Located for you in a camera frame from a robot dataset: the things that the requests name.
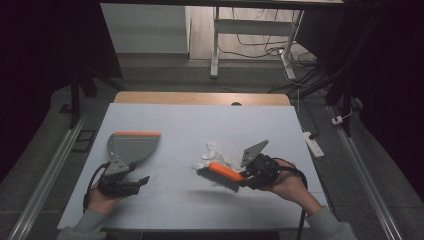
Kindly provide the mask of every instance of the white metal desk leg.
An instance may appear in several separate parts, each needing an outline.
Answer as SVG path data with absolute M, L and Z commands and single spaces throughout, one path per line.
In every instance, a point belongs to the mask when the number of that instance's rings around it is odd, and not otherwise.
M 296 36 L 296 32 L 299 27 L 300 19 L 302 18 L 302 15 L 303 15 L 303 11 L 300 11 L 299 14 L 297 14 L 293 22 L 293 26 L 291 28 L 289 38 L 287 40 L 286 48 L 284 49 L 283 54 L 280 55 L 281 60 L 283 61 L 284 70 L 286 71 L 286 74 L 289 80 L 296 79 L 293 69 L 290 67 L 289 54 L 290 54 L 290 49 L 293 45 L 294 37 Z
M 218 77 L 218 28 L 219 28 L 219 7 L 214 8 L 214 34 L 213 34 L 213 48 L 211 60 L 211 78 Z

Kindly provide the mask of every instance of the wooden floor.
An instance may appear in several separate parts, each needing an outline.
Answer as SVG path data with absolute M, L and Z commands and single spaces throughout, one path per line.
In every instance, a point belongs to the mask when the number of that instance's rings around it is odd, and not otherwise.
M 212 7 L 191 7 L 191 35 L 190 35 L 190 59 L 191 60 L 210 60 L 213 47 L 213 8 Z M 257 21 L 285 21 L 292 20 L 292 10 L 275 9 L 243 9 L 234 8 L 234 17 L 232 8 L 220 8 L 220 19 L 244 19 Z M 275 60 L 279 61 L 279 56 L 265 56 L 256 58 L 256 56 L 265 55 L 265 43 L 270 36 L 239 35 L 240 41 L 244 44 L 263 44 L 263 45 L 243 45 L 237 39 L 236 34 L 220 34 L 218 39 L 219 47 L 225 52 L 235 52 L 254 58 L 243 57 L 236 54 L 219 52 L 219 59 L 236 60 Z M 267 49 L 284 46 L 287 37 L 271 36 Z M 306 52 L 299 45 L 294 45 L 293 53 Z

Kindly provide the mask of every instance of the brush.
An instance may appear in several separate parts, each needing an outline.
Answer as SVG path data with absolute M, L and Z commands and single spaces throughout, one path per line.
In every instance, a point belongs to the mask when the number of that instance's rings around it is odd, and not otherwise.
M 216 162 L 212 162 L 207 167 L 200 168 L 196 172 L 197 175 L 234 192 L 238 192 L 240 182 L 245 180 L 238 172 Z

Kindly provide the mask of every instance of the brush bristles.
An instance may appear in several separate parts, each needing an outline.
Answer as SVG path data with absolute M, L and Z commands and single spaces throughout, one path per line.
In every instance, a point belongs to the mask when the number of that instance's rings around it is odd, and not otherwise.
M 211 171 L 208 167 L 200 168 L 197 171 L 197 175 L 202 176 L 209 181 L 218 183 L 219 185 L 226 187 L 234 192 L 238 192 L 239 184 L 217 172 Z

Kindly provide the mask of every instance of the hand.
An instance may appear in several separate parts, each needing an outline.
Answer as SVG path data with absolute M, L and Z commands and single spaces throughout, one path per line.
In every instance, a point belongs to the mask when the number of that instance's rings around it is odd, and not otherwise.
M 275 160 L 280 166 L 295 167 L 291 162 Z M 261 188 L 277 194 L 281 198 L 300 205 L 308 215 L 312 215 L 321 209 L 318 200 L 306 189 L 300 176 L 293 172 L 281 171 L 273 185 Z
M 103 195 L 97 189 L 97 183 L 95 183 L 93 187 L 91 188 L 91 191 L 89 194 L 87 208 L 107 216 L 112 212 L 116 204 L 118 204 L 118 202 L 124 198 L 125 197 L 110 198 Z

